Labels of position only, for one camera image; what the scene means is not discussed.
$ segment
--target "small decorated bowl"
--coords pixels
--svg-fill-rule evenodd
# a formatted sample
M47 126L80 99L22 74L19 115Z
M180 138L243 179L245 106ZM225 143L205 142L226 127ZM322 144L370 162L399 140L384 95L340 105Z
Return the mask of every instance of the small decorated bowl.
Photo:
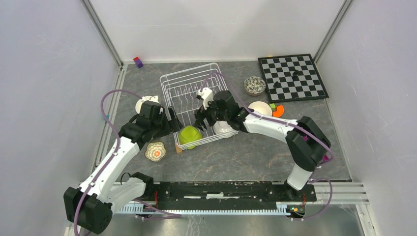
M258 76L250 76L243 82L243 86L246 92L252 96L261 95L267 87L265 81Z
M150 143L145 151L145 157L154 162L160 161L165 154L166 150L162 142Z

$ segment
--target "floral plate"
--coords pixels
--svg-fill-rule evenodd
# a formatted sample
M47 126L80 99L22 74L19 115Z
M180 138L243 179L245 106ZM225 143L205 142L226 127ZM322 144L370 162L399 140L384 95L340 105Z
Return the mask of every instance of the floral plate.
M166 150L162 142L150 143L145 151L145 157L154 162L160 161L165 154Z

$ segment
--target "purple block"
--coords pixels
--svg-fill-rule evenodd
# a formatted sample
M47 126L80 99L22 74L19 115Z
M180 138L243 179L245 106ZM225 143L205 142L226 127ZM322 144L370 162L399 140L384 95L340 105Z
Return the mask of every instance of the purple block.
M138 68L143 67L143 63L139 58L134 58L135 64L138 66Z

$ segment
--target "patterned bowl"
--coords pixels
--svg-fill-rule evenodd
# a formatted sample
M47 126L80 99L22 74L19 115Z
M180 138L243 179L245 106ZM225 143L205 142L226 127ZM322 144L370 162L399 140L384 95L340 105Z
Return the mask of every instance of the patterned bowl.
M246 92L252 96L261 95L267 87L265 81L258 76L250 76L243 82Z

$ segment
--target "green bowl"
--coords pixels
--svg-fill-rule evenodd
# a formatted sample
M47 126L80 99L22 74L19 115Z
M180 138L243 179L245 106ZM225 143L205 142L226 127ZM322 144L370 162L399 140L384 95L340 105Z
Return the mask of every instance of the green bowl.
M199 139L202 139L200 131L191 125L186 126L179 132L179 144L184 145ZM187 147L187 149L193 149L195 146Z

